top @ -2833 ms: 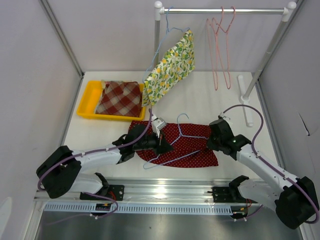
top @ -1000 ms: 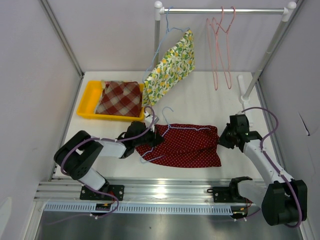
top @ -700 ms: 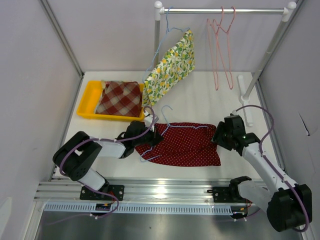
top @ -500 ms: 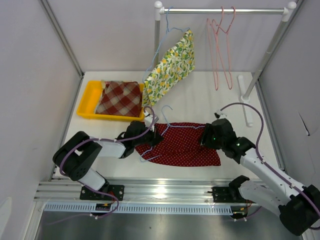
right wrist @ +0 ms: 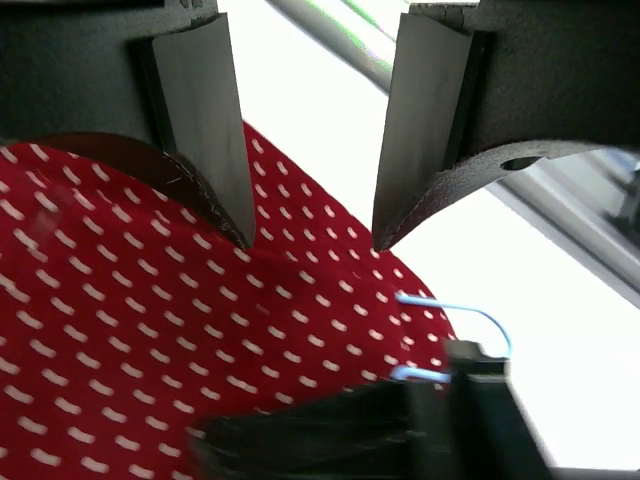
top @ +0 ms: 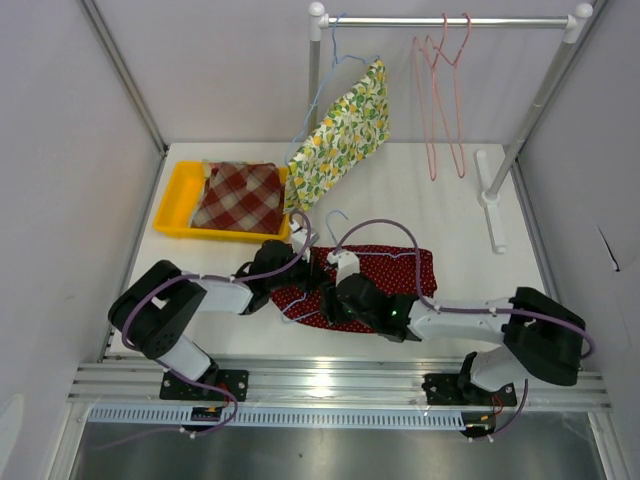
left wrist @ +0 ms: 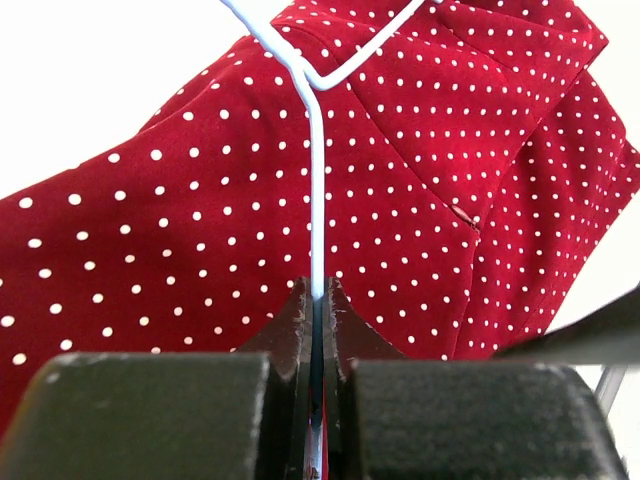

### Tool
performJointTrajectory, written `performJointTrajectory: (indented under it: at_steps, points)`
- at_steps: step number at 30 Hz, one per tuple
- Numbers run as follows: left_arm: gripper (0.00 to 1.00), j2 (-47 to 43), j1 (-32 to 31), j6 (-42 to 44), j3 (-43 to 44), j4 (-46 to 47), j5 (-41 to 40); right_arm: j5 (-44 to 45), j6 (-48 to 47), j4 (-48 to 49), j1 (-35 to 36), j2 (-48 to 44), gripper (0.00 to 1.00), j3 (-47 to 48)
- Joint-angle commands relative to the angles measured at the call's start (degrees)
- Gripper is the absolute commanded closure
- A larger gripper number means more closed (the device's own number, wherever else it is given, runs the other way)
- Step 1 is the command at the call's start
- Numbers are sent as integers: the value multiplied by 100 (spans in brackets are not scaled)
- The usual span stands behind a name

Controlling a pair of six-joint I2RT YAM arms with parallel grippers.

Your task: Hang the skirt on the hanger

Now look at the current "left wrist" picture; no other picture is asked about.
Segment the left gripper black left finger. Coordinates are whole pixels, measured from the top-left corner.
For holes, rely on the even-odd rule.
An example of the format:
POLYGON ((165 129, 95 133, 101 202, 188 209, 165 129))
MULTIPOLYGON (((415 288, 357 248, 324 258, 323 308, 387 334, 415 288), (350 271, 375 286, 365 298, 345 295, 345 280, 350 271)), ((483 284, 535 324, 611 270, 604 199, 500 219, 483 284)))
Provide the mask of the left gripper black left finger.
POLYGON ((309 380, 312 351, 313 299, 310 280, 300 277, 279 313, 236 353, 268 353, 275 370, 287 382, 309 380))

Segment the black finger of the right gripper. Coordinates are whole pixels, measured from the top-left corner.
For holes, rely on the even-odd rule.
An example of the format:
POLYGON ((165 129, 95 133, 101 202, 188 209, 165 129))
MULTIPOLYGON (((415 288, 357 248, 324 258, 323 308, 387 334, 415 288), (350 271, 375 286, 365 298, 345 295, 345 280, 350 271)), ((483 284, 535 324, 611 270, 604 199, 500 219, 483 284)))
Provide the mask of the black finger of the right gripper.
POLYGON ((639 362, 637 288, 567 326, 493 355, 496 360, 572 365, 639 362))

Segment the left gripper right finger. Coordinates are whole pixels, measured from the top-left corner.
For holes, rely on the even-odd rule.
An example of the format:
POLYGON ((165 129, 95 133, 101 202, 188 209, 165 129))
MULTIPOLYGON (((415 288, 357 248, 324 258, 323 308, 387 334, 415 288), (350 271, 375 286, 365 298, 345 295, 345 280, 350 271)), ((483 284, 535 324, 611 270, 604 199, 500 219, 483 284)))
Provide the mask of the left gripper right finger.
POLYGON ((334 277, 326 281, 323 301, 323 358, 325 374, 337 383, 350 375, 354 360, 400 360, 406 356, 361 318, 334 277))

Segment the red polka dot cloth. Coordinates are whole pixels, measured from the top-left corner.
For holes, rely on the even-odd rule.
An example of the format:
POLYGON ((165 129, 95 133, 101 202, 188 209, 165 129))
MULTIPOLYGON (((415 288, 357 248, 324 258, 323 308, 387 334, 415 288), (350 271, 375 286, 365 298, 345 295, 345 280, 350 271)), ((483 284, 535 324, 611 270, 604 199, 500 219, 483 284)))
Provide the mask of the red polka dot cloth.
MULTIPOLYGON (((322 92, 326 268, 420 359, 542 334, 639 189, 571 1, 425 4, 322 92)), ((308 115, 240 39, 130 140, 1 203, 1 422, 67 351, 228 352, 309 272, 308 115)))

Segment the blue wire hanger back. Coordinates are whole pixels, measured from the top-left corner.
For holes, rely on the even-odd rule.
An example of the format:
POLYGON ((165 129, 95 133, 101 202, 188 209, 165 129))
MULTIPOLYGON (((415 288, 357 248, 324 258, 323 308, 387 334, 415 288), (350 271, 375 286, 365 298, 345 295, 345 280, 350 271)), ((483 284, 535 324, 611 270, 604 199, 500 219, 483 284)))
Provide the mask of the blue wire hanger back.
POLYGON ((358 70, 382 45, 397 32, 423 5, 412 0, 382 27, 368 42, 343 64, 326 75, 301 54, 267 20, 252 11, 245 1, 223 3, 247 28, 263 49, 284 66, 295 90, 309 114, 311 230, 310 230, 310 291, 314 305, 326 294, 325 287, 325 133, 324 117, 317 99, 318 92, 328 91, 358 70))

